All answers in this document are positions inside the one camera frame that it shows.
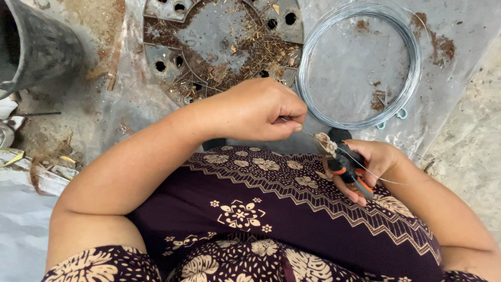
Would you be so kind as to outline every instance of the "teal scissor handle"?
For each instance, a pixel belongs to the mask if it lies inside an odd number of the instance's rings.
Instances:
[[[383,122],[382,124],[376,125],[377,129],[383,130],[386,127],[386,122]]]
[[[406,119],[406,118],[407,118],[407,110],[406,110],[406,109],[401,109],[401,110],[403,110],[403,111],[404,111],[404,116],[402,116],[402,115],[400,114],[400,111],[398,111],[398,113],[397,113],[397,118],[399,118],[399,119]]]

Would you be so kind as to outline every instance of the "dried leaf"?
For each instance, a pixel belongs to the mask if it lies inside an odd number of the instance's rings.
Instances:
[[[273,9],[275,9],[275,12],[277,12],[278,15],[280,15],[279,13],[279,9],[280,9],[280,6],[278,6],[277,4],[273,4]]]

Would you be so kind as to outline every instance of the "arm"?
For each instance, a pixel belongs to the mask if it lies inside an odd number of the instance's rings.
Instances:
[[[362,140],[348,140],[347,143],[350,149],[366,159],[367,168],[375,175],[404,184],[382,181],[386,189],[426,223],[436,236],[441,246],[444,271],[465,271],[490,282],[499,281],[501,256],[497,244],[457,195],[421,171],[390,144]],[[370,187],[374,187],[378,180],[368,172],[364,179]],[[335,183],[344,185],[336,179]],[[351,197],[354,202],[366,203],[356,195]]]
[[[113,146],[66,187],[51,216],[46,270],[85,249],[126,245],[146,252],[124,215],[141,205],[202,142],[277,140],[301,130],[306,105],[272,79],[245,81],[190,104]],[[279,116],[291,119],[282,122]]]

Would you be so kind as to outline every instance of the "black bucket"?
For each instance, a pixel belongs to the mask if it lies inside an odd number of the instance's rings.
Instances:
[[[82,44],[67,26],[19,0],[0,0],[0,99],[73,77],[83,57]]]

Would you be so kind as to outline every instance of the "coil of wire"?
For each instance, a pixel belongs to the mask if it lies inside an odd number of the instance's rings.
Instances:
[[[310,93],[309,85],[309,68],[310,58],[314,52],[320,38],[334,24],[339,21],[357,17],[367,16],[374,17],[385,21],[393,27],[401,36],[409,54],[410,67],[409,74],[405,85],[394,100],[394,102],[386,107],[379,115],[360,122],[339,122],[332,120],[323,115],[315,106]],[[389,120],[395,116],[398,111],[404,108],[412,96],[416,93],[419,81],[421,79],[421,47],[413,34],[410,26],[409,12],[396,4],[378,4],[370,2],[351,2],[340,6],[326,15],[324,15],[311,29],[307,36],[306,43],[303,46],[303,55],[296,76],[296,86],[301,99],[308,106],[308,112],[318,121],[332,127],[348,130],[360,130],[373,127]]]

